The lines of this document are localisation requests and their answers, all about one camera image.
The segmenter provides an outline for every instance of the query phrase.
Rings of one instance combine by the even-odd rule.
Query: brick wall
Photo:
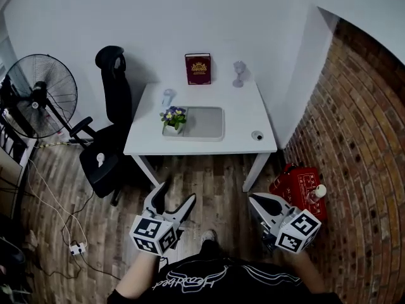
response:
[[[341,21],[285,149],[328,188],[328,222],[310,252],[347,303],[393,303],[404,291],[404,86],[404,66]]]

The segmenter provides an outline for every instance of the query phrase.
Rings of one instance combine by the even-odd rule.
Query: book cover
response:
[[[211,84],[211,55],[186,54],[185,68],[190,85]]]

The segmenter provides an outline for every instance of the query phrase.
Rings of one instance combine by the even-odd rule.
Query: black t-shirt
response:
[[[114,290],[108,304],[191,304],[246,298],[263,303],[341,303],[335,293],[311,294],[300,278],[276,265],[233,258],[193,260],[191,257],[163,267],[155,285],[138,300],[126,299]]]

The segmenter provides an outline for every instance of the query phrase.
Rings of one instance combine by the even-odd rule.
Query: chair headrest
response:
[[[115,60],[124,53],[120,46],[106,46],[96,55],[96,65],[100,68],[111,68],[115,65]]]

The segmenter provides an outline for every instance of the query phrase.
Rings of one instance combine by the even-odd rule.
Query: potted plant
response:
[[[175,134],[179,134],[182,131],[187,118],[184,108],[174,106],[167,109],[166,113],[160,113],[160,116],[163,127]]]

